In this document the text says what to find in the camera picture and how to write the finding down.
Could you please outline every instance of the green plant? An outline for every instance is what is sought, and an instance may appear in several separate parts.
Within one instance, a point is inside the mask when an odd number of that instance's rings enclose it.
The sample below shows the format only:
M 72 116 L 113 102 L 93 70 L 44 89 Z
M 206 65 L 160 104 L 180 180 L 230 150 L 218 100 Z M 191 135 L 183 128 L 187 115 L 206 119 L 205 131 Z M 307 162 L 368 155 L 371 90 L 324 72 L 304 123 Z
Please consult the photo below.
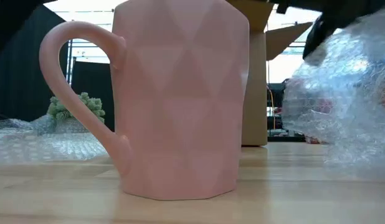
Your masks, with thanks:
M 104 123 L 105 111 L 102 110 L 102 102 L 99 98 L 90 98 L 88 93 L 81 93 L 78 95 L 80 100 Z M 57 121 L 65 120 L 67 118 L 73 118 L 74 116 L 65 108 L 65 106 L 58 100 L 57 97 L 53 96 L 50 99 L 50 106 L 47 111 L 48 114 L 52 115 Z

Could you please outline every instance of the cardboard flap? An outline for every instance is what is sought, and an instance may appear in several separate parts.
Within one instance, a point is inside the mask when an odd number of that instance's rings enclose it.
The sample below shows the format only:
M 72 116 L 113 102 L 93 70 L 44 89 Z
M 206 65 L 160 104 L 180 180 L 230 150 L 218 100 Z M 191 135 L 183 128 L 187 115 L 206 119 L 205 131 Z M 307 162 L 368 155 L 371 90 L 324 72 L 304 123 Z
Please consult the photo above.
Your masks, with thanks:
M 248 18 L 250 31 L 264 31 L 274 4 L 253 0 L 227 1 Z
M 312 22 L 306 22 L 295 26 L 281 29 L 270 30 L 266 32 L 266 59 L 273 60 L 282 53 L 293 41 L 300 37 Z

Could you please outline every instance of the cardboard box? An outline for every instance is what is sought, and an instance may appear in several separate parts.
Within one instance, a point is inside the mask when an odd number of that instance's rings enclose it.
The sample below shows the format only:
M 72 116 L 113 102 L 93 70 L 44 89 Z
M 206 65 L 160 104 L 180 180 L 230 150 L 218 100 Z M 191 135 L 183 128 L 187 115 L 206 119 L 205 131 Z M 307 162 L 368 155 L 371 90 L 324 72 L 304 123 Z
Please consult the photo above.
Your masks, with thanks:
M 254 0 L 228 2 L 248 18 L 250 25 L 250 65 L 244 101 L 242 145 L 264 146 L 267 144 L 266 61 L 282 53 L 312 23 L 264 32 L 273 4 Z

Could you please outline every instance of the mug handle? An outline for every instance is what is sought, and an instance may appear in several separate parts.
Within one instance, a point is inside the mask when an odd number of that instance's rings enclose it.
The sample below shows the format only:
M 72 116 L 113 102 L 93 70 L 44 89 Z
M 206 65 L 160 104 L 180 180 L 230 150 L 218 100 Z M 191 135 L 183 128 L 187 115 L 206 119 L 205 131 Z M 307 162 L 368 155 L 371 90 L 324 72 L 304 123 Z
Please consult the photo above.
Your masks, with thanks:
M 87 106 L 64 78 L 59 65 L 60 48 L 70 39 L 85 39 L 108 55 L 114 71 L 123 69 L 126 57 L 126 42 L 99 26 L 88 22 L 64 22 L 54 27 L 40 45 L 39 62 L 44 79 L 54 95 L 103 145 L 120 174 L 130 169 L 131 148 L 126 136 L 110 131 Z

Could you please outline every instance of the black object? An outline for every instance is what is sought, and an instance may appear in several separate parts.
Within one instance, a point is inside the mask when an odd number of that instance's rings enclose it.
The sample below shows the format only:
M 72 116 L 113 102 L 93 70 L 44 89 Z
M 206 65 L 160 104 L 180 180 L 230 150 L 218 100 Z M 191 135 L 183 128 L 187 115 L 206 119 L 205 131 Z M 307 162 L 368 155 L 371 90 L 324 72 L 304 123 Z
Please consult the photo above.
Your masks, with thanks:
M 0 51 L 38 6 L 52 1 L 56 0 L 0 0 Z
M 71 87 L 77 94 L 87 92 L 89 97 L 101 99 L 105 111 L 105 125 L 114 131 L 115 115 L 110 65 L 76 61 L 73 67 Z
M 256 0 L 279 4 L 278 13 L 288 7 L 322 12 L 311 29 L 303 52 L 303 59 L 312 53 L 338 28 L 356 22 L 358 17 L 375 13 L 385 6 L 385 0 Z
M 48 31 L 65 22 L 39 6 L 0 53 L 0 119 L 32 121 L 44 114 L 53 95 L 39 65 L 40 43 Z M 68 47 L 60 51 L 60 66 L 67 68 Z

